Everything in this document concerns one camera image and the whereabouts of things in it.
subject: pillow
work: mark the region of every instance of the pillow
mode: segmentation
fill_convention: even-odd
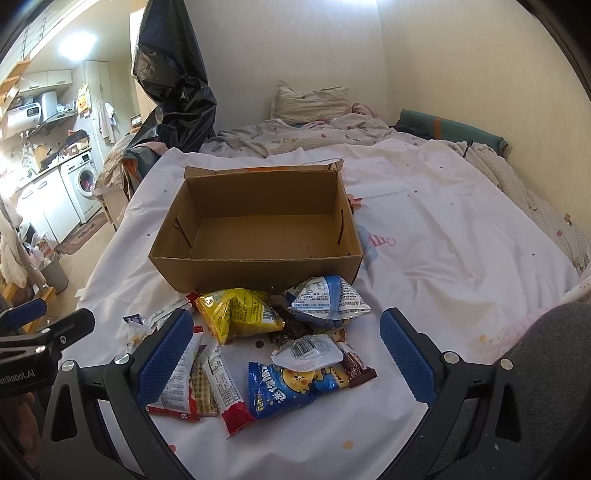
[[[286,82],[277,83],[271,102],[271,118],[286,124],[306,124],[317,120],[331,120],[344,113],[349,106],[347,87],[332,87],[314,92],[295,92]]]

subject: gray fabric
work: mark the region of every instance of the gray fabric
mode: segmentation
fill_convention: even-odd
[[[567,303],[542,315],[503,358],[519,377],[531,432],[534,469],[557,446],[591,388],[591,305]],[[457,456],[476,405],[466,400],[436,472]]]

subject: candy bar wrapper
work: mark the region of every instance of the candy bar wrapper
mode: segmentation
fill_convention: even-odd
[[[347,387],[340,365],[294,372],[276,365],[248,364],[248,407],[257,420],[312,403],[319,395]]]
[[[191,367],[201,344],[202,336],[203,327],[193,327],[193,337],[166,383],[166,387],[164,387],[158,401],[146,406],[147,412],[183,420],[199,420],[197,401],[191,384]]]
[[[223,421],[230,435],[242,430],[246,425],[255,421],[250,414],[236,384],[222,357],[219,343],[213,342],[200,357],[203,369],[211,385],[217,406],[222,412]]]
[[[359,355],[347,342],[338,342],[336,346],[343,352],[342,365],[349,376],[350,388],[357,387],[378,376],[373,368],[365,366]]]
[[[198,355],[201,355],[207,346],[199,347]],[[197,411],[200,417],[216,417],[219,409],[213,396],[213,391],[203,366],[199,359],[193,363],[191,370],[191,385],[193,386],[193,395],[197,402]]]

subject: tiled floor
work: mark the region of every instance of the tiled floor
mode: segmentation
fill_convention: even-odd
[[[74,295],[86,286],[90,274],[114,234],[113,225],[106,223],[76,253],[62,255],[60,264],[70,282],[63,292],[48,303],[47,313],[50,321],[60,319],[76,309],[78,298]]]

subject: blue gripper pad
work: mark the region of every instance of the blue gripper pad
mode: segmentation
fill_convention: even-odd
[[[1,320],[9,330],[17,330],[47,313],[47,304],[43,299],[35,299],[18,307],[3,312]]]
[[[380,318],[379,332],[415,400],[431,407],[437,399],[435,372],[389,310]]]
[[[134,359],[136,353],[138,353],[138,357],[142,356],[144,352],[138,351],[144,344],[149,346],[150,342],[146,343],[146,341],[154,335],[161,335],[162,338],[152,350],[151,355],[148,353],[148,358],[140,366],[135,379],[137,385],[135,401],[142,408],[160,398],[168,379],[191,341],[193,317],[186,310],[173,311],[160,331],[144,339],[134,352]]]

